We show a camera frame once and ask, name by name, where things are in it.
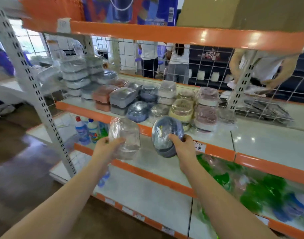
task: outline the gray pants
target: gray pants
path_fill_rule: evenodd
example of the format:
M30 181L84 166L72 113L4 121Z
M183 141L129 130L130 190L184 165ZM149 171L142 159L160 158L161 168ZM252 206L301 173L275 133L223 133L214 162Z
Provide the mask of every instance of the gray pants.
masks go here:
M170 80L182 84L189 83L188 64L169 64L165 80Z

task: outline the price tag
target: price tag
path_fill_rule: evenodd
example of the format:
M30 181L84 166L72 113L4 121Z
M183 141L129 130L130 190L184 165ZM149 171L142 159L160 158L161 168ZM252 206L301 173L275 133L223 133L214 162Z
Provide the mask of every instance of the price tag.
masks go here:
M269 220L267 218L261 217L259 215L255 215L262 223L268 226Z
M134 217L135 217L136 219L139 219L140 221L144 221L144 220L145 220L145 217L142 216L142 215L140 215L140 214L134 214Z
M129 208L126 208L125 206L122 206L122 210L129 215L133 215L133 211Z
M195 150L201 153L205 153L206 145L200 142L194 141Z
M71 33L70 17L59 18L57 25L58 33Z
M108 198L105 198L104 200L107 204L110 204L110 205L113 205L115 206L115 201L114 200L111 200L111 199L108 199Z
M170 229L170 228L168 228L168 227L165 227L165 226L162 226L162 231L165 232L165 233L167 233L167 234L169 234L169 235L171 235L172 237L173 237L174 234L175 234L175 231L174 231L174 230L172 230L172 229Z

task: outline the person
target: person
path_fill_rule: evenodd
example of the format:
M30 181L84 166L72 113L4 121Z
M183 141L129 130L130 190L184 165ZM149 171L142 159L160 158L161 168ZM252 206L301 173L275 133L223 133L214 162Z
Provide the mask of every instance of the person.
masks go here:
M188 84L190 45L167 43L166 56L170 60L165 80Z
M142 50L141 66L143 77L154 79L159 66L157 42L138 40L138 48Z
M277 53L268 53L257 51L254 58L255 67L252 73L251 83L256 85L266 85L269 89L275 89L281 85L295 71L299 55L282 55ZM238 82L241 76L245 61L248 59L245 49L235 49L229 62L229 68L234 77L234 83ZM282 65L281 72L273 79L278 68Z
M221 239L277 239L266 225L225 191L199 164L190 136L185 135L184 142L173 134L169 138L175 145L182 172ZM90 162L0 239L64 237L106 172L107 165L112 160L111 154L125 139L118 138L110 143L108 141L107 137L100 139Z

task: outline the white shirt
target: white shirt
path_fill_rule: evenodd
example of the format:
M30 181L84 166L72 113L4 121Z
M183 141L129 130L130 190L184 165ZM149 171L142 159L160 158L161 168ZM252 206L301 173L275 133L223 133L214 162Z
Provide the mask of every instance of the white shirt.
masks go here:
M257 78L260 81L271 80L276 74L284 58L284 56L281 57L269 54L264 51L257 51L257 54L254 58L254 62L257 61L257 63L253 69L252 77ZM241 62L239 64L240 69L244 68L246 60L248 60L247 52L245 52L241 58Z
M141 44L143 60L152 60L158 57L157 55L157 42L138 40L138 44Z
M175 44L167 43L166 50L172 51L170 64L189 64L190 62L190 45L184 44L184 53L182 56L177 55Z

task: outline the wooden floor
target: wooden floor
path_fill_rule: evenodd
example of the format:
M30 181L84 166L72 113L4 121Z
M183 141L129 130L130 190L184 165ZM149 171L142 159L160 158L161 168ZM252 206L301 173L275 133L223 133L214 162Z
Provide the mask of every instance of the wooden floor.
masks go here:
M38 124L40 120L29 105L0 119L0 237L61 188L48 175L59 161L56 151L25 134ZM90 197L66 238L172 237Z

